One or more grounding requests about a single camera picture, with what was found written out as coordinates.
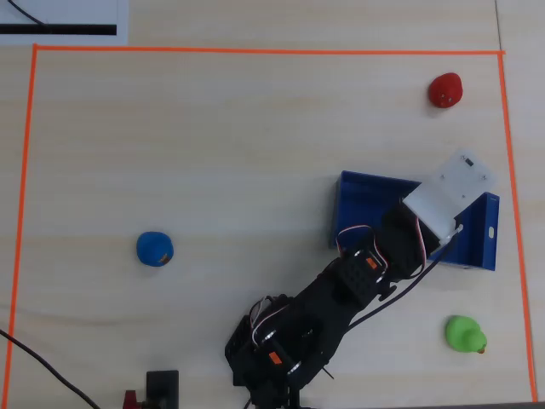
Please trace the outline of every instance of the green duck toy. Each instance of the green duck toy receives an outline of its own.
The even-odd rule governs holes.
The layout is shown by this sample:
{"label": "green duck toy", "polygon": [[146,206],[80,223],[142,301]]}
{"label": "green duck toy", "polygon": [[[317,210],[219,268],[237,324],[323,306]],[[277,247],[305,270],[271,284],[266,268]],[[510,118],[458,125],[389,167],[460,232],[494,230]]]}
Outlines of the green duck toy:
{"label": "green duck toy", "polygon": [[456,315],[446,325],[446,342],[458,352],[478,352],[486,348],[486,336],[473,318]]}

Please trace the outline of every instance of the orange tape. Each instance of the orange tape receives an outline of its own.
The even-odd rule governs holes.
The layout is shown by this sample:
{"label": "orange tape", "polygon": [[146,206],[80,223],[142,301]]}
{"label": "orange tape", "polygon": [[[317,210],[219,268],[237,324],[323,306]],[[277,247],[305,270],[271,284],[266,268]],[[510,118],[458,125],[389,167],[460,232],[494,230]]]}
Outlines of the orange tape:
{"label": "orange tape", "polygon": [[526,357],[528,359],[528,377],[530,379],[531,400],[537,402],[536,373],[534,366],[534,352],[532,346],[530,303],[528,298],[528,284],[526,281],[525,251],[522,245],[522,229],[520,227],[519,196],[517,194],[517,178],[514,173],[513,141],[511,140],[511,126],[509,125],[508,93],[505,87],[505,71],[503,57],[498,54],[497,65],[500,73],[500,88],[502,90],[503,127],[505,141],[508,147],[509,179],[511,179],[511,194],[513,196],[514,228],[517,234],[519,248],[520,289],[522,290],[522,309],[525,317]]}
{"label": "orange tape", "polygon": [[[23,141],[23,161],[20,170],[19,187],[19,215],[17,217],[17,237],[15,239],[14,278],[11,284],[11,307],[9,310],[8,334],[13,336],[15,331],[15,316],[17,311],[17,293],[19,289],[20,248],[23,240],[23,225],[25,220],[25,193],[26,169],[28,165],[28,147],[31,139],[32,105],[34,102],[34,83],[36,82],[37,45],[32,46],[31,77],[28,84],[28,98],[26,100],[25,140]],[[8,342],[6,349],[6,366],[3,374],[2,409],[8,408],[9,375],[11,373],[11,358],[13,344]]]}
{"label": "orange tape", "polygon": [[278,354],[276,352],[272,351],[269,354],[269,357],[271,358],[271,361],[273,362],[274,365],[282,364],[282,360],[280,359],[280,357],[278,356]]}
{"label": "orange tape", "polygon": [[499,55],[502,50],[396,50],[396,49],[218,49],[206,47],[107,47],[79,45],[38,45],[44,51],[140,51],[156,53],[219,53],[265,55]]}

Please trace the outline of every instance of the blue box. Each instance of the blue box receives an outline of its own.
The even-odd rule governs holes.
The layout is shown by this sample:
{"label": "blue box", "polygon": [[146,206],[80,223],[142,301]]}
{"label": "blue box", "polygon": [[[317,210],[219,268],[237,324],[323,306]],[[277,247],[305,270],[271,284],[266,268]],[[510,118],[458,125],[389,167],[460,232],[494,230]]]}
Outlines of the blue box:
{"label": "blue box", "polygon": [[[382,215],[419,184],[418,181],[344,170],[337,182],[330,245],[336,246],[336,236],[343,228],[358,224],[380,227]],[[465,209],[456,218],[463,224],[463,230],[444,262],[494,271],[499,210],[500,198],[492,193],[483,193]],[[350,230],[339,237],[339,243],[342,247],[350,247],[364,234],[362,229]]]}

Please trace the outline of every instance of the red strawberry toy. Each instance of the red strawberry toy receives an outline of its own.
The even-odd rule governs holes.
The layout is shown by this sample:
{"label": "red strawberry toy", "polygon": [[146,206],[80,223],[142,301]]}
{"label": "red strawberry toy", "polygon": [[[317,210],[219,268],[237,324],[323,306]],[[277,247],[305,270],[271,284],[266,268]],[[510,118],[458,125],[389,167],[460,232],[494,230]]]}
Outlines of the red strawberry toy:
{"label": "red strawberry toy", "polygon": [[427,89],[427,97],[437,108],[450,108],[462,98],[462,80],[454,72],[435,78]]}

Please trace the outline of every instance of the black stripe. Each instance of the black stripe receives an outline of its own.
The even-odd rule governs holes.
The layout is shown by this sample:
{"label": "black stripe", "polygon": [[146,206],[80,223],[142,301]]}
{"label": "black stripe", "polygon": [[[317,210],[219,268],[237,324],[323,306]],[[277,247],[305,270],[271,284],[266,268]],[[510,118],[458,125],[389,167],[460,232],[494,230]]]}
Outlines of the black stripe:
{"label": "black stripe", "polygon": [[58,34],[74,36],[116,36],[115,24],[0,24],[0,34]]}

